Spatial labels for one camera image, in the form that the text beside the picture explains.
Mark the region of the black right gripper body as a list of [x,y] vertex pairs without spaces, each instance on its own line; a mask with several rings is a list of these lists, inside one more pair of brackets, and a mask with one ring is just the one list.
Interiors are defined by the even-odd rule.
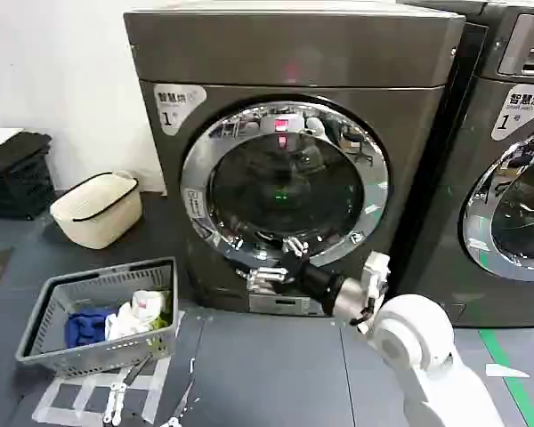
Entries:
[[280,258],[280,267],[287,271],[284,283],[304,292],[317,301],[324,311],[333,311],[345,276],[328,272],[311,263],[308,255],[297,257],[285,253]]

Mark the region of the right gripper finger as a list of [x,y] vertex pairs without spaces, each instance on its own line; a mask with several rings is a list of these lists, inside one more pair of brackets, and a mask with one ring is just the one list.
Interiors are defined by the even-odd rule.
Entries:
[[301,258],[308,254],[309,245],[294,236],[280,236],[257,231],[254,236],[254,253],[259,259],[278,259],[283,254],[291,253]]
[[260,267],[236,274],[246,281],[247,291],[254,294],[280,294],[288,282],[288,270],[281,267]]

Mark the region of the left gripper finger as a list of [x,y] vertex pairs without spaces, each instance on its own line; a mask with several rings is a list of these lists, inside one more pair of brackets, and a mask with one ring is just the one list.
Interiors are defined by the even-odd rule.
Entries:
[[136,377],[151,359],[152,355],[147,355],[142,361],[130,369],[121,382],[111,384],[107,406],[105,408],[105,423],[121,423],[125,394]]
[[184,409],[186,408],[188,404],[188,399],[189,399],[193,384],[194,384],[194,381],[191,380],[186,390],[182,394],[182,397],[179,403],[176,405],[172,416],[167,420],[166,422],[167,427],[180,427],[181,426],[180,420],[183,417]]

